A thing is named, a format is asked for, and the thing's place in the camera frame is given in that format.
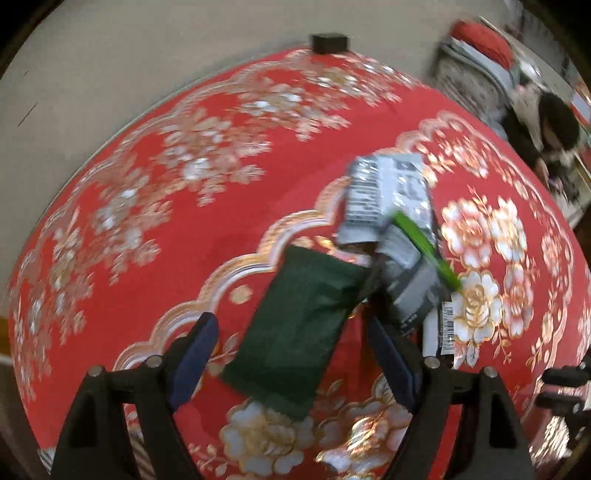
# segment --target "red object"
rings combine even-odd
[[[460,20],[454,24],[450,35],[465,41],[507,70],[513,65],[515,57],[507,41],[481,23]]]
[[[564,431],[547,430],[532,398],[545,368],[578,362],[591,326],[589,269],[568,223],[508,144],[443,95],[366,57],[307,50],[242,66],[155,107],[94,155],[40,220],[9,292],[15,373],[40,446],[56,445],[90,366],[136,365],[210,310],[219,345],[176,414],[206,478],[332,478],[316,456],[346,443],[364,416],[385,432],[364,456],[379,477],[409,418],[360,315],[347,322],[302,423],[218,379],[286,245],[359,260],[335,247],[333,233],[347,166],[378,150],[424,154],[443,255],[464,284],[457,365],[494,366],[534,458],[552,459]],[[458,415],[433,478],[449,459]]]

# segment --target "blue gripper pad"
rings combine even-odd
[[[417,405],[414,377],[382,322],[376,317],[369,321],[368,339],[396,402],[413,412]]]
[[[168,403],[173,413],[191,400],[219,338],[219,325],[213,313],[203,313],[193,328],[198,331],[192,329],[187,335],[190,338],[194,334],[194,338],[186,347],[187,350],[178,363],[171,382]]]

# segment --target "person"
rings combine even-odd
[[[572,162],[569,152],[579,141],[579,123],[570,107],[532,82],[512,92],[502,126],[510,145],[545,187],[561,187]]]

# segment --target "dark green pouch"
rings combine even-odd
[[[369,269],[288,247],[224,382],[294,420],[305,418]]]

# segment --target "green straw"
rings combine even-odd
[[[445,262],[445,260],[438,258],[436,255],[435,247],[427,239],[421,229],[414,223],[404,212],[400,210],[396,211],[392,215],[392,223],[400,228],[408,237],[408,239],[414,244],[427,259],[437,267],[437,271],[441,278],[451,287],[454,291],[459,290],[462,284],[460,279]]]

